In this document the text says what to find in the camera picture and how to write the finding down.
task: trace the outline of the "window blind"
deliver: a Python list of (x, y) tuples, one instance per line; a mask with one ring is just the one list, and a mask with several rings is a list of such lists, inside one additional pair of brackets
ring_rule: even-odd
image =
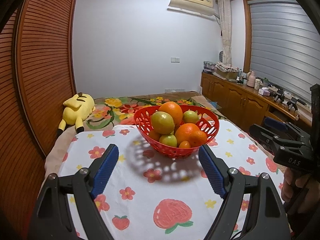
[(296, 0), (248, 1), (252, 19), (250, 70), (311, 102), (320, 84), (320, 35)]

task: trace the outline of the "green fruit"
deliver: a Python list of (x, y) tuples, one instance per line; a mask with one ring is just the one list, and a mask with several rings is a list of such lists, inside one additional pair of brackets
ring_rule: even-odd
[(171, 146), (171, 147), (177, 147), (178, 145), (176, 137), (172, 134), (161, 136), (159, 139), (159, 143), (162, 143), (164, 145)]
[(151, 125), (160, 134), (170, 134), (174, 130), (173, 118), (165, 112), (155, 112), (151, 116)]
[(182, 120), (184, 123), (196, 124), (199, 121), (199, 116), (196, 112), (189, 110), (183, 113)]

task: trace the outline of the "white floral tablecloth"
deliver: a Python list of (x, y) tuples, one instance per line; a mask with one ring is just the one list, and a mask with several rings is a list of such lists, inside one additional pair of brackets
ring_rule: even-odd
[[(134, 126), (116, 125), (111, 131), (76, 135), (63, 159), (59, 176), (89, 167), (110, 143), (118, 146), (119, 160), (95, 203), (114, 239), (204, 239), (222, 199), (213, 192), (198, 155), (177, 160), (164, 157)], [(283, 174), (232, 123), (220, 120), (219, 132), (209, 146), (218, 158), (243, 174), (270, 174), (280, 194)], [(249, 198), (244, 196), (234, 233), (243, 226)], [(68, 200), (77, 235), (87, 239), (73, 195), (68, 195)]]

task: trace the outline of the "wooden window frame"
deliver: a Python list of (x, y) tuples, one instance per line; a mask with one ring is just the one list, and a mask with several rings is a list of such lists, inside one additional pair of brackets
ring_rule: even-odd
[(244, 18), (245, 18), (245, 52), (244, 52), (244, 65), (243, 72), (248, 73), (250, 71), (251, 62), (251, 48), (252, 48), (252, 25), (251, 25), (251, 11), (248, 1), (243, 0), (244, 4)]

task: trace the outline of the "red basket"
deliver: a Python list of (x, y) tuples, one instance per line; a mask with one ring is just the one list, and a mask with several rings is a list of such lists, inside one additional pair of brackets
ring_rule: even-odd
[[(199, 122), (197, 122), (197, 126), (200, 128), (200, 130), (204, 131), (207, 135), (207, 143), (212, 141), (212, 139), (217, 135), (219, 131), (219, 120), (217, 116), (211, 112), (210, 110), (200, 107), (200, 106), (186, 106), (186, 105), (180, 105), (182, 112), (186, 112), (188, 110), (192, 111), (197, 111), (199, 115)], [(167, 157), (170, 158), (187, 158), (190, 156), (192, 153), (196, 152), (199, 147), (194, 147), (194, 148), (175, 148), (175, 147), (170, 147), (167, 145), (164, 145), (162, 143), (159, 143), (153, 139), (151, 139), (148, 134), (150, 131), (153, 130), (153, 127), (150, 124), (150, 117), (153, 113), (158, 111), (160, 106), (148, 106), (139, 109), (138, 111), (135, 112), (134, 114), (134, 120), (135, 124), (139, 129), (139, 132), (141, 135), (146, 139), (150, 145), (160, 152), (161, 154), (164, 154)], [(206, 114), (208, 115), (214, 122), (212, 125), (203, 118), (203, 115)]]

